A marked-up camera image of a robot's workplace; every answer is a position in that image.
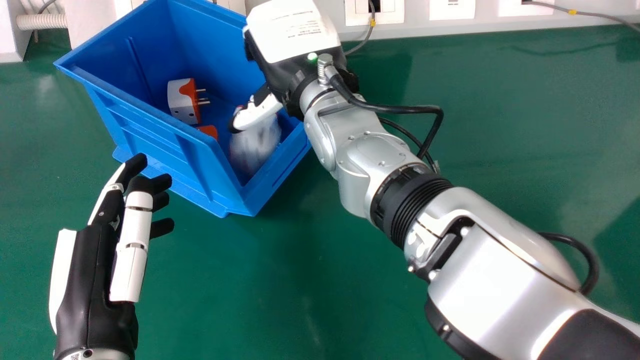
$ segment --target green table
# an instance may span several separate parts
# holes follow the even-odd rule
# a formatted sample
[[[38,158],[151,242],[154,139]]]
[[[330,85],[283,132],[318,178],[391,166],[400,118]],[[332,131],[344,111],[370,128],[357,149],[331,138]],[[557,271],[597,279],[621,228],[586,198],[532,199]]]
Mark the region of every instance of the green table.
[[[51,356],[57,231],[84,226],[117,166],[83,88],[51,65],[66,44],[43,31],[27,61],[0,66],[2,359]],[[639,44],[619,26],[384,40],[350,65],[372,101],[441,105],[431,153],[444,175],[586,242],[602,262],[591,298],[640,321]],[[342,209],[312,153],[256,218],[178,196],[161,213],[177,226],[151,245],[139,359],[456,358],[424,318],[425,284]]]

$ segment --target blue plastic bin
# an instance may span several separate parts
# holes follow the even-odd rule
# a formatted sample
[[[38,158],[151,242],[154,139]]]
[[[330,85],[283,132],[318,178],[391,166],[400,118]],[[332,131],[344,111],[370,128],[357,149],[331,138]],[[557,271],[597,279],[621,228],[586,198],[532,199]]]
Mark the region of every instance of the blue plastic bin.
[[[310,148],[302,123],[281,113],[281,143],[262,168],[245,179],[230,166],[227,122],[264,84],[244,54],[245,24],[204,0],[150,0],[55,63],[86,87],[116,160],[145,153],[146,176],[171,174],[175,193],[218,217],[255,216]],[[169,115],[166,84],[181,78],[207,89],[202,122],[218,141]]]

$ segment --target transparent plastic wrapped object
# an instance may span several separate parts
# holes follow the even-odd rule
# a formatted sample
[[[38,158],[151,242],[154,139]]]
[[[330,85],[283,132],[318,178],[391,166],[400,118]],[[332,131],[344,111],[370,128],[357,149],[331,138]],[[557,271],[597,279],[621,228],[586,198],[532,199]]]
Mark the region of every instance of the transparent plastic wrapped object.
[[[280,143],[282,130],[276,115],[267,121],[231,135],[231,165],[248,176],[253,176],[273,154]]]

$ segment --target white corrugated hose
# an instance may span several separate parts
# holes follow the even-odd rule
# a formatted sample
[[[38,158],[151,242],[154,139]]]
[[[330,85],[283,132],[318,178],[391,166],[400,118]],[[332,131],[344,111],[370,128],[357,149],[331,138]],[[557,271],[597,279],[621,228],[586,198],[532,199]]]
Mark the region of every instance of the white corrugated hose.
[[[16,23],[20,30],[67,29],[67,17],[63,13],[19,15]]]

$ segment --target black and white robotic hand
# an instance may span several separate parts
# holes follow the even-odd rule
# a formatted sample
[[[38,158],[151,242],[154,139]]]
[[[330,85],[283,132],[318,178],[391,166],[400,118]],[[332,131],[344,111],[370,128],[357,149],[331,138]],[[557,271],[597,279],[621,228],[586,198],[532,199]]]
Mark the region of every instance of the black and white robotic hand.
[[[143,154],[122,164],[102,189],[87,226],[58,234],[49,294],[55,360],[135,358],[134,303],[149,239],[173,231],[172,219],[151,219],[169,203],[171,176],[148,179],[139,175],[145,167]]]
[[[268,1],[247,24],[247,57],[271,92],[261,97],[304,119],[345,209],[383,231],[429,284],[426,318],[451,348],[467,359],[638,358],[640,325],[586,298],[593,281],[580,285],[547,240],[556,234],[538,234],[453,186],[382,127],[376,112],[407,108],[354,94],[335,28],[313,0]],[[270,108],[279,109],[245,115],[258,122]]]

